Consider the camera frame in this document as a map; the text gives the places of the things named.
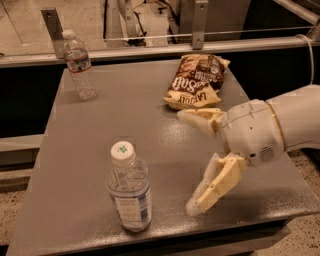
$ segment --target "chip bag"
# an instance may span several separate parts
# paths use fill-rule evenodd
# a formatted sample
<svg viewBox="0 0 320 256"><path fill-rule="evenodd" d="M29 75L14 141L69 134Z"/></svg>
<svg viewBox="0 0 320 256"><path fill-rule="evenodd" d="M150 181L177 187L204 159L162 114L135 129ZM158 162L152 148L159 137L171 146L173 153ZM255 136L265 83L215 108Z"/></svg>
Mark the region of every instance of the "chip bag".
<svg viewBox="0 0 320 256"><path fill-rule="evenodd" d="M212 54L182 56L164 100L176 110L212 107L221 101L217 93L224 82L223 73L229 63Z"/></svg>

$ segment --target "white bottle cap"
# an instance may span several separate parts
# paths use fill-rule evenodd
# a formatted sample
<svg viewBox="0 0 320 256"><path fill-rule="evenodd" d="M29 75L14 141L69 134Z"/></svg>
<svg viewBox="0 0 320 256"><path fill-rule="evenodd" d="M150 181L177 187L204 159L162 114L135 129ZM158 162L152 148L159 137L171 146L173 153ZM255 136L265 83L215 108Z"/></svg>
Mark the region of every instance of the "white bottle cap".
<svg viewBox="0 0 320 256"><path fill-rule="evenodd" d="M119 167L127 167L134 162L136 154L131 143L120 141L111 148L112 163Z"/></svg>
<svg viewBox="0 0 320 256"><path fill-rule="evenodd" d="M64 39L72 39L75 38L76 34L71 29L63 30L62 36Z"/></svg>

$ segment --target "gray tabletop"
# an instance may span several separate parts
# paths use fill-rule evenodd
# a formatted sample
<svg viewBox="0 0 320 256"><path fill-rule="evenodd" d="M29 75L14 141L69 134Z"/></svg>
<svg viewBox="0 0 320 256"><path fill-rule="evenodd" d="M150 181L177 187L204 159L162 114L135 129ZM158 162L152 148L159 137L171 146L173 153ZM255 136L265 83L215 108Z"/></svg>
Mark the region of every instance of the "gray tabletop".
<svg viewBox="0 0 320 256"><path fill-rule="evenodd" d="M189 217L185 203L200 182L219 137L180 123L163 101L179 60L94 67L98 98L81 102L65 70L8 255L43 255L113 247L320 211L287 154L248 168L238 186L206 214ZM247 101L230 70L218 106ZM153 220L132 234L121 228L105 188L114 142L131 141L151 173Z"/></svg>

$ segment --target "plastic water bottle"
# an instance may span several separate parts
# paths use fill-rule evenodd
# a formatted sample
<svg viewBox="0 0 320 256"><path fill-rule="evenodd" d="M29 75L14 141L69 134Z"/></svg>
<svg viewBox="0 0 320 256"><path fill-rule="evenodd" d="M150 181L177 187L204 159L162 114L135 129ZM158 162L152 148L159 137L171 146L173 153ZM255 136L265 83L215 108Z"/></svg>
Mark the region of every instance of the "plastic water bottle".
<svg viewBox="0 0 320 256"><path fill-rule="evenodd" d="M97 97L97 90L93 86L91 61L85 44L72 30L64 30L62 35L63 56L80 98L91 100Z"/></svg>
<svg viewBox="0 0 320 256"><path fill-rule="evenodd" d="M152 218L147 163L136 157L132 144L126 141L113 145L111 159L106 186L113 207L124 228L142 231Z"/></svg>

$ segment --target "gray panel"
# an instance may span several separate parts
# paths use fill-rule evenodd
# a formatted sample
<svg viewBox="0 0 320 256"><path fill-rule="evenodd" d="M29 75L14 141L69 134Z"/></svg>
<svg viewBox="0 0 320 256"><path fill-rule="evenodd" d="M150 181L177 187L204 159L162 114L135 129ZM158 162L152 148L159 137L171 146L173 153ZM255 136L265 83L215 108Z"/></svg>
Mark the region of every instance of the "gray panel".
<svg viewBox="0 0 320 256"><path fill-rule="evenodd" d="M164 101L179 60L94 67L99 96L80 102L65 71L29 183L8 255L120 246L320 211L320 202L285 154L249 168L240 184L206 214L185 203L221 140L181 124ZM220 92L223 110L247 100L230 70ZM138 234L124 231L104 186L109 151L119 137L134 140L149 163L153 220Z"/></svg>

